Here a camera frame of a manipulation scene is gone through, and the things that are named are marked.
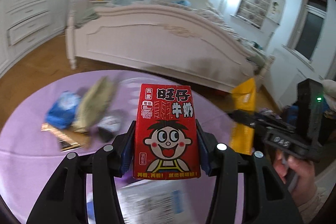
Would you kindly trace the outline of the white wardrobe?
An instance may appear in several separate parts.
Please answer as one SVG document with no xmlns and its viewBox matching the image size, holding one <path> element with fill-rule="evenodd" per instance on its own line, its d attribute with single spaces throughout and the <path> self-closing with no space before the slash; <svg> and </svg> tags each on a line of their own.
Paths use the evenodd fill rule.
<svg viewBox="0 0 336 224">
<path fill-rule="evenodd" d="M 1 75 L 62 33 L 69 0 L 1 0 Z"/>
</svg>

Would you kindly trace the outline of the red Wangzai milk carton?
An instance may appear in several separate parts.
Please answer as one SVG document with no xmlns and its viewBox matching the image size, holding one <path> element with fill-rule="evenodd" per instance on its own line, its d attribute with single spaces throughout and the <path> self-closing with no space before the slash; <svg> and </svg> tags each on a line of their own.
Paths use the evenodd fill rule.
<svg viewBox="0 0 336 224">
<path fill-rule="evenodd" d="M 133 177 L 199 178 L 197 124 L 189 86 L 142 84 L 134 133 Z"/>
</svg>

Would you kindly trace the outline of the gold wrapper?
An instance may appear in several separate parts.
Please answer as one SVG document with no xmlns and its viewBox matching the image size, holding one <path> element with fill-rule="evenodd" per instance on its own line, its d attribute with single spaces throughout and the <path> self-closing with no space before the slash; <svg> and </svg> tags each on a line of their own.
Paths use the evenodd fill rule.
<svg viewBox="0 0 336 224">
<path fill-rule="evenodd" d="M 61 151 L 88 148 L 91 145 L 91 137 L 87 133 L 74 132 L 71 127 L 60 130 L 48 123 L 43 123 L 41 131 L 52 133 L 58 139 Z"/>
</svg>

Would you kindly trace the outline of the blue tissue pack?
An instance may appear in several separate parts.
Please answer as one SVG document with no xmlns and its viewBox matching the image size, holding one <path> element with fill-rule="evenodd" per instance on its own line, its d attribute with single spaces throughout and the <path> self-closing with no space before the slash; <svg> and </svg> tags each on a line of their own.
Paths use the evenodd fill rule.
<svg viewBox="0 0 336 224">
<path fill-rule="evenodd" d="M 75 119 L 81 97 L 65 91 L 60 94 L 45 116 L 45 122 L 58 129 L 68 128 Z"/>
</svg>

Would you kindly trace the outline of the yellow envelope package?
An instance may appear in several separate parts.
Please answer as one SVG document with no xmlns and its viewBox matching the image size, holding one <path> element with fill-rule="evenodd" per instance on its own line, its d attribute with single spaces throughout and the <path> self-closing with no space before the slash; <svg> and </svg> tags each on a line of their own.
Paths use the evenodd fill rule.
<svg viewBox="0 0 336 224">
<path fill-rule="evenodd" d="M 234 121 L 231 130 L 230 147 L 237 153 L 250 155 L 253 147 L 256 110 L 256 84 L 250 78 L 232 89 L 234 111 L 230 113 Z"/>
</svg>

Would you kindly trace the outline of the beige paper bag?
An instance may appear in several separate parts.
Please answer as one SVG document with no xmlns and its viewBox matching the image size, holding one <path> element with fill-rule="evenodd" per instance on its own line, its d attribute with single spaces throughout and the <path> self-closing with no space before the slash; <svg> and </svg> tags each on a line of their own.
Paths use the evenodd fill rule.
<svg viewBox="0 0 336 224">
<path fill-rule="evenodd" d="M 100 78 L 81 99 L 71 124 L 74 132 L 85 133 L 104 114 L 117 90 L 117 81 Z"/>
</svg>

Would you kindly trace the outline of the white wooden bed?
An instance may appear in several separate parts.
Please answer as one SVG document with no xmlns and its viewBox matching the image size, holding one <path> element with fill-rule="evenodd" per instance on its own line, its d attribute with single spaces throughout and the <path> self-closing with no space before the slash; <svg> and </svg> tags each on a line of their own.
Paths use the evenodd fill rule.
<svg viewBox="0 0 336 224">
<path fill-rule="evenodd" d="M 261 86 L 275 60 L 210 0 L 72 0 L 66 46 L 71 68 L 81 57 L 224 92 L 248 79 Z"/>
</svg>

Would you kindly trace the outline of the small black white pouch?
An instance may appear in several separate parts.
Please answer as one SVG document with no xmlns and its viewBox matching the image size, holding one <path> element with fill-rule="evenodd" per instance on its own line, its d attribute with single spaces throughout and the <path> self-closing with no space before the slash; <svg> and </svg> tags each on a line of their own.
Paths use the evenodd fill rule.
<svg viewBox="0 0 336 224">
<path fill-rule="evenodd" d="M 122 117 L 120 115 L 104 116 L 97 124 L 98 135 L 100 139 L 108 143 L 120 131 L 122 125 Z"/>
</svg>

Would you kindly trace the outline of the white plastic bag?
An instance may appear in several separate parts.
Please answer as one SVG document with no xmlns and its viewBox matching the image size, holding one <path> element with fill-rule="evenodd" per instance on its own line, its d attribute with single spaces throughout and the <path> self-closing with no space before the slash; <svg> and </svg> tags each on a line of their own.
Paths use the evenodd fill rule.
<svg viewBox="0 0 336 224">
<path fill-rule="evenodd" d="M 117 194 L 125 223 L 194 223 L 182 182 L 142 180 Z"/>
</svg>

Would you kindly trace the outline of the window with white frame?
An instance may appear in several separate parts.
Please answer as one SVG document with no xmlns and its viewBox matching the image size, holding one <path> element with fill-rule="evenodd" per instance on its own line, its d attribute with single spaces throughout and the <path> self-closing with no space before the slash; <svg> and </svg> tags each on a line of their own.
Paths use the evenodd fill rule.
<svg viewBox="0 0 336 224">
<path fill-rule="evenodd" d="M 287 47 L 308 62 L 318 45 L 327 15 L 328 0 L 302 0 Z"/>
</svg>

